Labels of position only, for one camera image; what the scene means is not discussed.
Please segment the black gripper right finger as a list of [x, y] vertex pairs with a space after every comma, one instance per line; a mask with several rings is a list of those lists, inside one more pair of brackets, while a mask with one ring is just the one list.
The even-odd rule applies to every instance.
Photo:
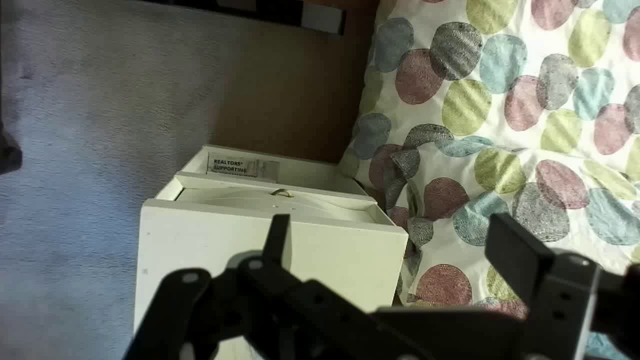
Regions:
[[549, 249], [510, 215], [493, 215], [486, 259], [527, 305], [525, 360], [585, 360], [591, 333], [640, 359], [640, 267], [612, 274], [579, 253]]

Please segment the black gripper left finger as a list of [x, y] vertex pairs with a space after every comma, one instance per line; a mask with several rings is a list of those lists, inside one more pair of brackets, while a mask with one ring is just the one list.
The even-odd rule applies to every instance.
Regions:
[[244, 338], [264, 360], [429, 360], [429, 353], [318, 280], [283, 264], [290, 216], [277, 215], [261, 253], [238, 255], [217, 279], [170, 273], [125, 360], [217, 360]]

